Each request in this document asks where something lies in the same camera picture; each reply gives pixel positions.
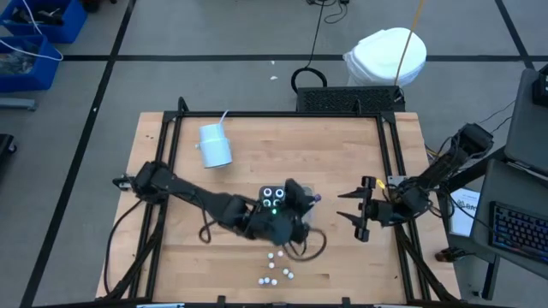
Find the black keyboard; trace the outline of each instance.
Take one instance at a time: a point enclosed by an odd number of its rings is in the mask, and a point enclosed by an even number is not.
[[[493,201],[489,223],[489,245],[548,264],[548,218]]]

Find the blue bin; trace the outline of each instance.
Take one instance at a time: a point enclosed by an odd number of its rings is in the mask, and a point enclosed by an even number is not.
[[[39,54],[44,56],[59,57],[59,53],[48,43],[46,37],[41,35],[0,38],[6,44],[25,48],[29,44],[39,46]],[[0,44],[0,53],[9,53],[12,50]],[[28,74],[0,74],[0,92],[17,92],[32,90],[47,90],[51,87],[59,61],[37,57],[33,69]]]
[[[87,13],[82,8],[79,0],[27,0],[27,4],[31,9],[36,3],[47,3],[66,8],[63,14],[62,26],[38,24],[38,27],[52,43],[73,43],[87,18]],[[33,24],[10,22],[15,8],[26,9],[22,0],[11,0],[0,15],[0,25],[6,27],[13,35],[38,34]]]

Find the wooden table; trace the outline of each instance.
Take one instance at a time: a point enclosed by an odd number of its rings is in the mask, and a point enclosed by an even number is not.
[[[141,114],[129,158],[129,174],[135,175],[145,161],[153,160],[161,119],[161,113]],[[418,117],[401,113],[396,114],[396,119],[405,167],[409,175],[418,175],[428,165]],[[198,117],[182,120],[175,173],[213,192],[252,198],[258,196],[263,185],[282,184],[292,177],[322,195],[322,201],[313,210],[312,225],[326,232],[328,246],[311,262],[276,258],[277,267],[268,269],[267,253],[279,249],[266,241],[236,237],[217,226],[211,230],[211,244],[205,245],[198,239],[203,224],[200,210],[170,198],[154,301],[215,302],[218,295],[225,295],[227,302],[232,303],[327,304],[340,303],[341,297],[350,297],[355,304],[405,303],[393,229],[371,222],[370,240],[361,243],[353,236],[354,227],[335,213],[341,210],[358,214],[356,200],[340,199],[337,195],[354,190],[361,176],[385,179],[374,119],[228,117],[224,126],[233,163],[222,169],[204,169],[194,145],[199,142],[198,127],[214,121]],[[392,169],[396,170],[388,126],[385,132]],[[164,161],[169,141],[166,146]],[[381,199],[381,191],[377,189],[373,197]],[[116,219],[134,202],[131,192],[122,192]],[[110,254],[111,286],[134,259],[144,208],[143,205],[128,216],[116,231]],[[447,247],[442,221],[426,213],[417,219],[417,225],[426,263],[460,298],[453,265],[434,258],[434,253]],[[309,251],[317,249],[320,243],[319,237],[311,235]],[[283,276],[284,267],[295,273],[293,281]],[[414,265],[410,271],[415,297],[419,297]],[[141,295],[147,272],[148,264],[141,276]],[[266,275],[278,279],[278,285],[261,287],[258,279]],[[103,294],[100,283],[98,295]]]

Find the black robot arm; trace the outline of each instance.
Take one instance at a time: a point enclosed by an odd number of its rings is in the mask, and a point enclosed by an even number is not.
[[[249,240],[269,240],[275,246],[301,244],[310,226],[302,217],[316,199],[307,196],[292,179],[285,182],[286,199],[275,211],[260,202],[226,192],[214,193],[177,177],[164,163],[148,162],[129,179],[137,198],[152,204],[161,203],[168,195],[180,198],[205,210],[219,226]]]
[[[387,227],[408,222],[427,212],[432,206],[430,192],[441,189],[445,180],[465,162],[485,156],[493,146],[492,135],[477,124],[466,124],[450,140],[451,147],[421,175],[410,177],[399,185],[389,184],[383,191],[386,200],[372,199],[376,179],[369,176],[362,178],[361,187],[339,196],[361,199],[360,216],[337,212],[356,226],[356,239],[368,241],[368,219]]]

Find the gray floor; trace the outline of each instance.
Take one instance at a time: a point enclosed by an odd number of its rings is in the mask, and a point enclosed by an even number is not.
[[[0,8],[7,0],[0,0]],[[336,25],[322,24],[317,52],[342,54],[382,28],[409,27],[418,0],[354,0]],[[67,55],[109,55],[128,0],[103,3]],[[544,0],[504,1],[528,53],[548,55],[539,35]],[[336,7],[325,9],[336,12]],[[307,54],[319,7],[304,0],[138,0],[121,55]],[[518,56],[492,0],[426,2],[417,27],[430,55]],[[0,132],[19,151],[0,185],[0,306],[17,306],[63,188],[106,62],[63,62],[47,92],[3,96],[36,98],[35,112],[0,110]],[[294,110],[289,87],[299,61],[117,62],[104,94],[35,305],[93,299],[119,192],[110,184],[126,168],[140,112],[174,109],[179,96],[191,110]],[[544,63],[536,62],[536,68]],[[313,62],[330,86],[346,84],[344,62]],[[426,143],[437,148],[465,122],[480,121],[514,100],[523,62],[428,62],[405,88],[407,110],[418,112]],[[317,86],[303,76],[299,86]],[[485,124],[489,130],[511,109]],[[504,144],[508,125],[495,133]],[[486,264],[456,264],[464,299],[483,283]],[[495,305],[547,306],[548,282],[503,263]]]

